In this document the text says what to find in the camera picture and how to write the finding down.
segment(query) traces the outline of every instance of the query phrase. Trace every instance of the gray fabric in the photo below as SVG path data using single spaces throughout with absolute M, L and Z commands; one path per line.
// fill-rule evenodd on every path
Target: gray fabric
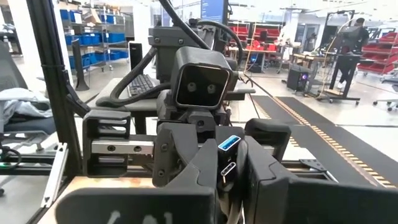
M 32 103 L 45 103 L 49 106 L 46 111 L 38 110 Z M 52 117 L 50 100 L 41 93 L 32 92 L 24 88 L 11 88 L 0 91 L 0 133 L 14 113 L 38 118 Z

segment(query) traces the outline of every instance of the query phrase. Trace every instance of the table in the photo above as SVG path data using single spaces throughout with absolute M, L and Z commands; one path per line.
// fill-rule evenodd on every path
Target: table
M 120 82 L 122 78 L 112 79 L 101 92 L 88 103 L 88 106 L 93 110 L 115 110 L 115 111 L 128 111 L 131 117 L 134 118 L 136 126 L 136 134 L 146 134 L 146 118 L 157 117 L 156 99 L 140 100 L 119 108 L 109 108 L 104 106 L 96 106 L 95 102 L 103 96 L 109 96 L 113 88 Z M 246 93 L 255 93 L 256 90 L 249 87 L 249 85 L 239 81 L 236 83 L 235 90 L 229 91 L 226 100 L 244 100 Z M 120 94 L 120 99 L 128 98 L 127 90 Z
M 49 210 L 43 215 L 38 224 L 56 224 L 55 219 L 55 208 L 57 207 L 59 201 L 61 201 L 64 196 L 72 191 L 87 188 L 87 187 L 141 187 L 148 188 L 154 187 L 152 185 L 152 179 L 150 178 L 88 178 L 88 177 L 75 177 L 58 199 L 53 203 Z
M 236 54 L 239 49 L 237 47 L 230 47 L 229 51 L 231 52 L 230 57 L 233 59 L 236 59 Z M 280 54 L 276 52 L 275 50 L 249 50 L 249 49 L 243 49 L 244 53 L 254 53 L 254 54 L 262 54 L 262 60 L 261 60 L 261 70 L 264 68 L 266 64 L 266 54 Z

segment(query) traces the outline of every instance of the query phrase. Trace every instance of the blue usb connector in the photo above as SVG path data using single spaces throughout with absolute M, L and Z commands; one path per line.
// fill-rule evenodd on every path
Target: blue usb connector
M 241 138 L 237 137 L 235 135 L 232 135 L 231 137 L 229 137 L 227 140 L 223 141 L 223 143 L 221 143 L 218 148 L 221 149 L 222 151 L 228 151 L 229 149 L 231 149 L 235 144 L 237 144 L 238 142 L 240 142 Z

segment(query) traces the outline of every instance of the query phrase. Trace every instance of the wooden surface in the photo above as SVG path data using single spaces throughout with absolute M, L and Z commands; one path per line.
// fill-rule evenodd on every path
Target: wooden surface
M 341 95 L 343 94 L 343 92 L 342 92 L 342 91 L 337 91 L 337 90 L 329 90 L 329 89 L 325 90 L 325 92 L 327 92 L 327 93 L 331 93 L 331 94 L 334 94 L 334 95 L 338 95 L 338 96 L 341 96 Z
M 47 213 L 42 217 L 38 224 L 56 224 L 55 220 L 55 208 L 58 202 L 64 196 L 70 192 L 82 189 L 86 187 L 154 187 L 152 185 L 152 179 L 150 178 L 87 178 L 87 177 L 75 177 L 68 187 L 62 192 L 59 198 L 49 208 Z
M 305 54 L 293 54 L 294 57 L 297 57 L 299 59 L 307 59 L 307 60 L 324 60 L 324 57 L 315 57 L 311 55 L 305 55 Z

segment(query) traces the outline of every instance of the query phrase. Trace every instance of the metal bracket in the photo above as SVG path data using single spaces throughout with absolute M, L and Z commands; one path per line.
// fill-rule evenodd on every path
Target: metal bracket
M 326 168 L 316 159 L 299 159 L 302 164 L 311 167 L 319 172 L 326 172 Z
M 49 208 L 57 198 L 63 171 L 65 169 L 65 164 L 67 163 L 67 146 L 67 143 L 58 143 L 57 153 L 52 164 L 49 180 L 47 181 L 42 203 L 40 205 L 41 208 Z
M 299 162 L 302 164 L 309 166 L 311 169 L 315 169 L 319 172 L 324 172 L 330 179 L 337 182 L 337 179 L 316 159 L 299 159 Z

